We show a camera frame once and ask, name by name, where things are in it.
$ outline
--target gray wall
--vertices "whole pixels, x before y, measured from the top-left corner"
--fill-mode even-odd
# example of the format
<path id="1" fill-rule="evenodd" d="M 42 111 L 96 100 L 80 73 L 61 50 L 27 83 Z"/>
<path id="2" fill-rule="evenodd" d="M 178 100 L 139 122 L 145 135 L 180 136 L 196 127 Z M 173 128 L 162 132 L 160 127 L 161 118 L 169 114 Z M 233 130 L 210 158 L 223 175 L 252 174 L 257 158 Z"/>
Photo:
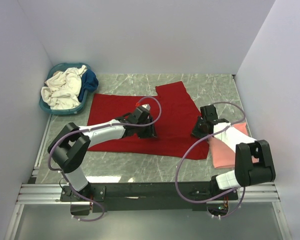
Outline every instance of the gray wall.
<path id="1" fill-rule="evenodd" d="M 236 83 L 254 137 L 270 143 L 277 190 L 300 240 L 300 0 L 276 0 Z"/>
<path id="2" fill-rule="evenodd" d="M 19 0 L 53 64 L 236 74 L 275 0 Z"/>
<path id="3" fill-rule="evenodd" d="M 38 102 L 50 67 L 20 6 L 0 0 L 0 239 L 20 185 L 31 174 L 47 122 Z"/>

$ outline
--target blue cloth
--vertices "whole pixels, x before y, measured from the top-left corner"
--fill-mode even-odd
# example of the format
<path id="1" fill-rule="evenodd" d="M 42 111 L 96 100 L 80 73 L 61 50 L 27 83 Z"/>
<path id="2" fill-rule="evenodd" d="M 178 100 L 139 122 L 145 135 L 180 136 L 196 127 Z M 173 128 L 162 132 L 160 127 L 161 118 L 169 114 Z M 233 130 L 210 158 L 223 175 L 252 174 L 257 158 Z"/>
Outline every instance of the blue cloth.
<path id="1" fill-rule="evenodd" d="M 81 103 L 82 100 L 84 99 L 86 90 L 92 93 L 94 90 L 97 89 L 98 85 L 99 85 L 99 81 L 95 73 L 90 69 L 85 71 L 85 73 L 81 77 L 81 90 L 78 96 L 79 102 Z"/>

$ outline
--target pink cloth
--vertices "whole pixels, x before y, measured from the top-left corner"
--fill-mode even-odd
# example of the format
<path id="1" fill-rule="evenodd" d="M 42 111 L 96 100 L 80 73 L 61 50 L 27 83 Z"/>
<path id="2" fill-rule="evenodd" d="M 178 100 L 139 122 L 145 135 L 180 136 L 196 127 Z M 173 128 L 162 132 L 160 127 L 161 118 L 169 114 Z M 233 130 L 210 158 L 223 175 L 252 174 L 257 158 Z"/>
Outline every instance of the pink cloth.
<path id="1" fill-rule="evenodd" d="M 247 124 L 244 122 L 237 123 L 233 126 L 240 132 L 248 135 L 246 125 Z M 233 168 L 235 166 L 236 154 L 225 143 L 215 137 L 211 137 L 209 138 L 209 146 L 212 155 L 213 166 L 216 169 Z M 252 157 L 253 163 L 257 163 L 258 161 L 259 160 L 257 158 Z"/>

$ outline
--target marble tabletop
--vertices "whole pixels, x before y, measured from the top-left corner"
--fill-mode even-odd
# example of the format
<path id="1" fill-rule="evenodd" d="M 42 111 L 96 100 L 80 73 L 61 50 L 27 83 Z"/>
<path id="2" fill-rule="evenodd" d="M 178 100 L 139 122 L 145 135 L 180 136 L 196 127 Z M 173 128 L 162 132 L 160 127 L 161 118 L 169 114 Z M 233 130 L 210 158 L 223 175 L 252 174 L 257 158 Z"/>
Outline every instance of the marble tabletop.
<path id="1" fill-rule="evenodd" d="M 98 74 L 97 93 L 126 96 L 155 96 L 155 87 L 182 81 L 199 108 L 218 101 L 230 101 L 242 106 L 233 76 L 230 74 Z M 47 147 L 60 130 L 70 122 L 87 125 L 93 94 L 89 94 L 84 110 L 76 115 L 53 115 L 46 134 L 44 152 L 36 184 L 56 184 L 62 178 L 47 166 Z M 242 117 L 241 112 L 229 104 L 216 105 L 219 117 L 230 122 Z M 172 182 L 179 157 L 139 153 L 88 151 L 81 164 L 84 174 L 92 183 Z M 187 159 L 180 170 L 180 181 L 209 181 L 211 176 L 230 168 L 216 169 L 211 154 L 207 159 Z"/>

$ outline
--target white cloth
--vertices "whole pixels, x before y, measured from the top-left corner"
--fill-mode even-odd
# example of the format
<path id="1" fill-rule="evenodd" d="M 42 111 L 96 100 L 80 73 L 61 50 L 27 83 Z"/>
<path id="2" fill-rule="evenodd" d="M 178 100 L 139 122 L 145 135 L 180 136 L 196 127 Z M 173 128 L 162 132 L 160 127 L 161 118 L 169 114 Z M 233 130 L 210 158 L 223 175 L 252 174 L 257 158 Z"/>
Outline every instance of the white cloth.
<path id="1" fill-rule="evenodd" d="M 81 90 L 81 77 L 87 71 L 87 66 L 70 67 L 60 71 L 45 81 L 41 96 L 53 110 L 73 109 L 80 105 L 78 95 Z"/>

